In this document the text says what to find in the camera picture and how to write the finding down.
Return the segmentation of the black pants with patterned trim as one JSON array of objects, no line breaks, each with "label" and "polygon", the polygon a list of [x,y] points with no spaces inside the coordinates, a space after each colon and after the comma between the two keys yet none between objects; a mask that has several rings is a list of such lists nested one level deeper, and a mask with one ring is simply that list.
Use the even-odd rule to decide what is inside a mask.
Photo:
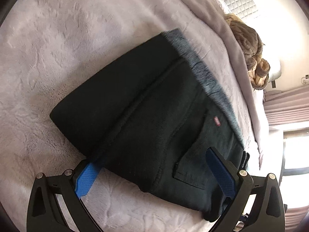
[{"label": "black pants with patterned trim", "polygon": [[238,169],[249,159],[229,99],[178,29],[108,64],[50,118],[90,161],[210,222],[228,200],[206,150],[216,148]]}]

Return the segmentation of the pink curtain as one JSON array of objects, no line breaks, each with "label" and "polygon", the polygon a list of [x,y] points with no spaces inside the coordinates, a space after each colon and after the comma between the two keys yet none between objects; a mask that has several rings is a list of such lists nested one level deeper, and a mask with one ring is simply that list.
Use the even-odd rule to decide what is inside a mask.
[{"label": "pink curtain", "polygon": [[271,131],[308,128],[308,85],[266,92],[263,107]]}]

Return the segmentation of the lilac embossed bed blanket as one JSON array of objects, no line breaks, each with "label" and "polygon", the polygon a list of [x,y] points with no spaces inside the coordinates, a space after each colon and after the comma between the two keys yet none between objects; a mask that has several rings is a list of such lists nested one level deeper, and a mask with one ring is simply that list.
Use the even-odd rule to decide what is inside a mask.
[{"label": "lilac embossed bed blanket", "polygon": [[223,87],[249,172],[258,172],[250,114],[225,45],[181,0],[18,0],[1,25],[1,204],[20,231],[36,174],[60,174],[82,160],[51,110],[128,50],[175,28]]}]

